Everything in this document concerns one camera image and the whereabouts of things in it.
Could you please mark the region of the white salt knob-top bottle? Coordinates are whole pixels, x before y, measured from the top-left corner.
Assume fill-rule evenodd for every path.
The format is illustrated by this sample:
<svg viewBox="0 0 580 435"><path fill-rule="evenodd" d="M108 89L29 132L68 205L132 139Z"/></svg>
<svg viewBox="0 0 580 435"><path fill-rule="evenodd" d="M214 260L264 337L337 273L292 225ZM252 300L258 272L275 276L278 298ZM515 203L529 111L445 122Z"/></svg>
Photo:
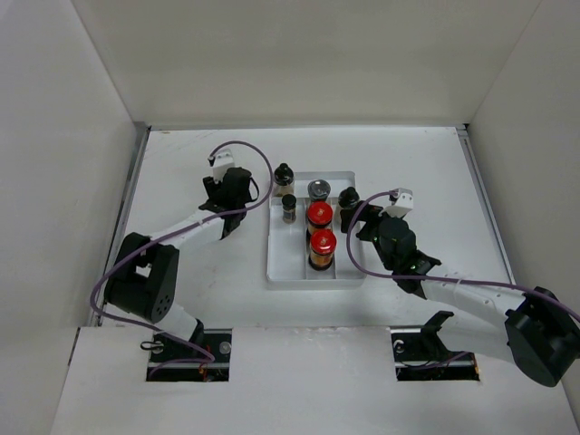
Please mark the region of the white salt knob-top bottle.
<svg viewBox="0 0 580 435"><path fill-rule="evenodd" d="M335 208L334 217L338 224L342 223L342 215L341 213L344 210L352 210L357 206L360 201L360 196L355 189L355 187L350 186L344 190L342 190L339 194L337 199L337 204Z"/></svg>

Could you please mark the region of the red-lid sauce jar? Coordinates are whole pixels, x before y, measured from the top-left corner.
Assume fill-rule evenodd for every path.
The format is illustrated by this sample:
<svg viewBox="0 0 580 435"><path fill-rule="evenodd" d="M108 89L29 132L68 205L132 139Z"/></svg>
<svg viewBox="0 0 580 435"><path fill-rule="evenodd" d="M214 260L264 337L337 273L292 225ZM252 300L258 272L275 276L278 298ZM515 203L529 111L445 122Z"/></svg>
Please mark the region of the red-lid sauce jar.
<svg viewBox="0 0 580 435"><path fill-rule="evenodd" d="M328 269L334 261L334 252L337 239L331 229L321 229L310 237L309 257L310 266L317 271Z"/></svg>
<svg viewBox="0 0 580 435"><path fill-rule="evenodd" d="M312 202L306 210L306 225L309 236L312 236L319 230L328 229L332 221L333 209L327 202Z"/></svg>

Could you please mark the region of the knob-top spice grinder bottle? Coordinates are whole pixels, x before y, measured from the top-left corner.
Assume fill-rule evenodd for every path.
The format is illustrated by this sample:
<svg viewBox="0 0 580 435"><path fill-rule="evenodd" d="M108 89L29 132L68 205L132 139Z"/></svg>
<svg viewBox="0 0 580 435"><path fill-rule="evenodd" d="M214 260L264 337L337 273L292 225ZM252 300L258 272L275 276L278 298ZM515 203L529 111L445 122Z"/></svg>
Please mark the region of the knob-top spice grinder bottle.
<svg viewBox="0 0 580 435"><path fill-rule="evenodd" d="M273 196L281 198L287 194L294 194L295 174L287 163L281 163L274 171Z"/></svg>

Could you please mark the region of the small black-cap spice bottle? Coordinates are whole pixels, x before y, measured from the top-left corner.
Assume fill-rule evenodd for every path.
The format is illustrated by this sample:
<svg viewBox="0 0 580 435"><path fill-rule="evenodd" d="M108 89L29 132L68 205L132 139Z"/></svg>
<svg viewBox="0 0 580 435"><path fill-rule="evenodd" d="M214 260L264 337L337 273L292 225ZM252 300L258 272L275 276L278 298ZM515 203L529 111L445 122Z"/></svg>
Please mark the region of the small black-cap spice bottle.
<svg viewBox="0 0 580 435"><path fill-rule="evenodd" d="M296 197L293 194L282 196L283 221L293 224L296 220Z"/></svg>

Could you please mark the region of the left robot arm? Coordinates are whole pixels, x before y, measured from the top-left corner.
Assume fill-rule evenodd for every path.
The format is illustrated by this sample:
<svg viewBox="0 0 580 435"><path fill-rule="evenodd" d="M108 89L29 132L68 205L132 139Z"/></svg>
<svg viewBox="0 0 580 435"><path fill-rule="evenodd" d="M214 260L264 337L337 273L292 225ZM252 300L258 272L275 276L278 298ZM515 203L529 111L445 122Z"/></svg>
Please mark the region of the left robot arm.
<svg viewBox="0 0 580 435"><path fill-rule="evenodd" d="M197 226L139 253L112 274L103 295L106 304L173 335L172 350L187 362L202 354L204 326L175 302L179 248L200 248L229 236L245 218L247 205L255 201L250 187L256 183L247 169L229 168L222 180L205 177L203 184L208 200L167 232Z"/></svg>

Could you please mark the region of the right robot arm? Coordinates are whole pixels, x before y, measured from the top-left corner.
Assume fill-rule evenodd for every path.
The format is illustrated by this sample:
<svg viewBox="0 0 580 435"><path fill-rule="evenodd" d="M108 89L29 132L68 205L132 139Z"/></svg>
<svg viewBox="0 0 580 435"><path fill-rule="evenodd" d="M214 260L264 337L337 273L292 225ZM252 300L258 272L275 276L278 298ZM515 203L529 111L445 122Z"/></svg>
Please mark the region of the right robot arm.
<svg viewBox="0 0 580 435"><path fill-rule="evenodd" d="M373 245L403 292L477 317L498 331L481 353L514 363L529 379L556 386L579 358L579 317L548 289L472 280L421 252L403 217L362 201L340 212L341 230Z"/></svg>

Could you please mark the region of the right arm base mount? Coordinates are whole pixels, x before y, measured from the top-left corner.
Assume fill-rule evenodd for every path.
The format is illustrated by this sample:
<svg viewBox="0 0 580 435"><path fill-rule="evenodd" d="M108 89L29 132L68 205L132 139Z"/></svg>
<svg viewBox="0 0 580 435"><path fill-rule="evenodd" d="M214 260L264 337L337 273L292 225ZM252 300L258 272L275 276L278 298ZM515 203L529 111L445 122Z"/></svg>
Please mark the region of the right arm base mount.
<svg viewBox="0 0 580 435"><path fill-rule="evenodd" d="M425 324L390 329L395 376L399 382L479 381L475 355L450 351L439 337L454 313L439 311Z"/></svg>

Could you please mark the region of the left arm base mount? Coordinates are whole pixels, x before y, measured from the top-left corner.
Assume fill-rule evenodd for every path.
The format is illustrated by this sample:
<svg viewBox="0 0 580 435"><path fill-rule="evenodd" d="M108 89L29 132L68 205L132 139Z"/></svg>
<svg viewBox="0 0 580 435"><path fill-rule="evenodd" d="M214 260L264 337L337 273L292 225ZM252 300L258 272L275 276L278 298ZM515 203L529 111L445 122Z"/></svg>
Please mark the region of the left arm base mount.
<svg viewBox="0 0 580 435"><path fill-rule="evenodd" d="M232 329L208 329L200 347L214 357L208 362L205 354L154 334L140 344L149 353L147 382L227 382L232 355Z"/></svg>

